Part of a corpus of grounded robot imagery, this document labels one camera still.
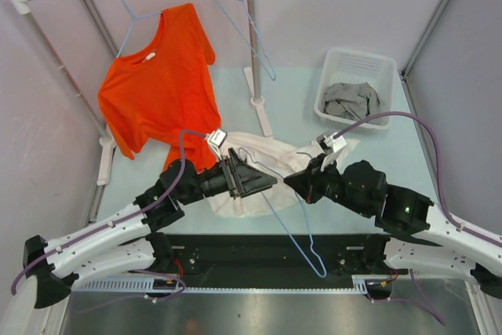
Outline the white t shirt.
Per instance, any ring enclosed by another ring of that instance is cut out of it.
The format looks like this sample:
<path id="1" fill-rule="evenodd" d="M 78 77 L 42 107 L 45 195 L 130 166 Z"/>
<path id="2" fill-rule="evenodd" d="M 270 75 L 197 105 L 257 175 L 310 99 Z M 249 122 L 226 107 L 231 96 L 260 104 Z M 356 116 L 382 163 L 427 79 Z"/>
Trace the white t shirt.
<path id="1" fill-rule="evenodd" d="M 278 179 L 272 188 L 245 198 L 232 198 L 228 193 L 208 199 L 211 210 L 221 217 L 259 217 L 287 209 L 299 203 L 293 189 L 283 179 L 307 167 L 310 160 L 322 153 L 322 147 L 312 141 L 304 147 L 295 147 L 279 140 L 251 133 L 230 132 L 220 147 L 227 157 L 230 149 L 237 152 L 248 165 Z"/>

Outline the grey t shirt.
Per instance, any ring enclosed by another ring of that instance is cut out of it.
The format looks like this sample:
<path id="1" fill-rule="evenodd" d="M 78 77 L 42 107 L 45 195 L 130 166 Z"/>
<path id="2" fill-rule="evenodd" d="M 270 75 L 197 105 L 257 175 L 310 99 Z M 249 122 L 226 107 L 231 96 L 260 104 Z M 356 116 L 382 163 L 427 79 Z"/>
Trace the grey t shirt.
<path id="1" fill-rule="evenodd" d="M 325 114 L 356 122 L 381 113 L 384 105 L 384 100 L 368 82 L 336 82 L 321 95 L 321 108 Z"/>

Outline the blue wire hanger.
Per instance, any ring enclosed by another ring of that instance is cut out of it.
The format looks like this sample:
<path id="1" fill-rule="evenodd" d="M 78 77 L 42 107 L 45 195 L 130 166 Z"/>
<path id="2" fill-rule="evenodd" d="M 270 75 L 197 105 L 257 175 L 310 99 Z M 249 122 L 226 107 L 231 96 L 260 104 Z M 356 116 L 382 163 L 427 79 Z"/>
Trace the blue wire hanger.
<path id="1" fill-rule="evenodd" d="M 216 3 L 217 7 L 223 13 L 230 25 L 239 34 L 242 41 L 249 47 L 252 64 L 258 66 L 258 71 L 263 70 L 266 76 L 275 82 L 277 80 L 276 70 L 271 58 L 267 54 L 263 39 L 260 35 L 260 29 L 257 25 L 256 0 L 234 0 L 240 5 L 242 14 L 246 17 L 248 27 L 247 35 L 245 35 L 244 31 L 238 26 L 237 21 L 231 16 L 227 7 L 224 5 L 223 0 L 213 1 Z"/>

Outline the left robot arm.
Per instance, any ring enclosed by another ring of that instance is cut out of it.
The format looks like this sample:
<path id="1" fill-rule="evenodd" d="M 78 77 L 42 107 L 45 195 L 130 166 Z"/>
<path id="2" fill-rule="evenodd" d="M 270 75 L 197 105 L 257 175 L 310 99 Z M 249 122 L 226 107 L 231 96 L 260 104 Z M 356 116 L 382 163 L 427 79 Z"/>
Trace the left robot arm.
<path id="1" fill-rule="evenodd" d="M 229 149 L 212 168 L 197 172 L 186 158 L 172 162 L 155 185 L 104 220 L 57 239 L 24 243 L 22 274 L 36 279 L 35 308 L 47 308 L 92 279 L 124 271 L 164 272 L 173 248 L 162 229 L 184 216 L 183 205 L 219 194 L 247 198 L 277 184 Z"/>

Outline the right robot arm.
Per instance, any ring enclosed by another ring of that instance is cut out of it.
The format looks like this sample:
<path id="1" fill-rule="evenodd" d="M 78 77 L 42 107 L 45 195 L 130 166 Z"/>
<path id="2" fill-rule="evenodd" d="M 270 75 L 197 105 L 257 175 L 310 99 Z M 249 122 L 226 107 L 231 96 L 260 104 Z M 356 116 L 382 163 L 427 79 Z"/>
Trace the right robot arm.
<path id="1" fill-rule="evenodd" d="M 339 172 L 313 159 L 306 169 L 284 179 L 308 204 L 327 198 L 366 218 L 388 233 L 382 246 L 362 253 L 371 273 L 395 270 L 450 275 L 501 297 L 501 237 L 454 215 L 412 189 L 389 184 L 385 173 L 365 160 Z"/>

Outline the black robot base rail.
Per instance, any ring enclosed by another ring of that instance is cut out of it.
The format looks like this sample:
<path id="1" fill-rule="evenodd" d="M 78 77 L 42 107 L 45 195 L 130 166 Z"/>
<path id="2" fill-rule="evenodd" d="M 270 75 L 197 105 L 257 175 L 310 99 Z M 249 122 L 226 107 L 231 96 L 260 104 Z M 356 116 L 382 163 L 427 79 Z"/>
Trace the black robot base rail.
<path id="1" fill-rule="evenodd" d="M 349 288 L 356 275 L 391 282 L 383 235 L 167 235 L 150 271 L 179 273 L 194 289 Z"/>

